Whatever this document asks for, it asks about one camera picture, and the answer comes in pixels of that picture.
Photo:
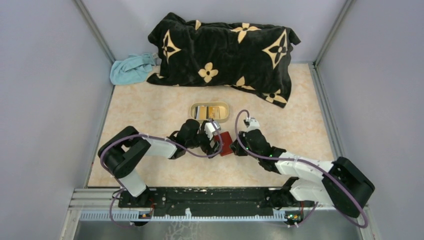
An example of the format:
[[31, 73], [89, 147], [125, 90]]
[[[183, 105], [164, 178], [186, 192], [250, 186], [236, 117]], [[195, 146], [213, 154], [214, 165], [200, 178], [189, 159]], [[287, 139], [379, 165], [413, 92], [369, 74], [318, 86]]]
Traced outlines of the red leather card holder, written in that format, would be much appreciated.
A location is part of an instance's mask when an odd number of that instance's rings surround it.
[[221, 132], [220, 133], [221, 138], [222, 138], [222, 151], [220, 152], [220, 155], [222, 157], [233, 154], [233, 150], [231, 149], [231, 144], [233, 143], [233, 140], [231, 138], [231, 135], [228, 131], [225, 132]]

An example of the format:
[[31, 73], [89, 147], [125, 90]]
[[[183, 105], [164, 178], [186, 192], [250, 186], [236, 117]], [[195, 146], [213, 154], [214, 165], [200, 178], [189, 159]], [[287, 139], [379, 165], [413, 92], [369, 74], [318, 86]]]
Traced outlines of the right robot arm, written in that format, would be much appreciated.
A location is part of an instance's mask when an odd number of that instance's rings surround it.
[[281, 187], [281, 200], [287, 206], [318, 202], [357, 218], [376, 189], [348, 158], [340, 156], [334, 161], [302, 158], [272, 146], [258, 129], [240, 131], [230, 149], [236, 156], [255, 158], [268, 172], [288, 176]]

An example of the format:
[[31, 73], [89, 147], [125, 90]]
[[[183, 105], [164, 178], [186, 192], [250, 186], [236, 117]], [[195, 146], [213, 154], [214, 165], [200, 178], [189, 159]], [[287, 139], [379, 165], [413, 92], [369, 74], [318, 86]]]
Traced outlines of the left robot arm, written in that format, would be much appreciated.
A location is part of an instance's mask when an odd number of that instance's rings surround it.
[[[196, 148], [200, 148], [203, 154], [194, 153]], [[188, 119], [180, 130], [168, 137], [148, 135], [127, 126], [101, 146], [97, 155], [101, 166], [130, 194], [131, 202], [144, 207], [150, 200], [149, 188], [136, 170], [143, 157], [175, 160], [189, 153], [210, 159], [219, 155], [223, 148], [221, 126], [216, 120], [199, 123]]]

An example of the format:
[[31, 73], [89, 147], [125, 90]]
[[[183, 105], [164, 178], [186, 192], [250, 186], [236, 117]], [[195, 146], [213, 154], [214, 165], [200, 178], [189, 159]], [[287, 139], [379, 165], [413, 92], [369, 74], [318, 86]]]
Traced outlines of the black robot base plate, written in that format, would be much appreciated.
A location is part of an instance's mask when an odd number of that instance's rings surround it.
[[120, 208], [147, 208], [155, 217], [270, 217], [284, 208], [313, 207], [281, 187], [150, 187], [139, 197], [124, 191]]

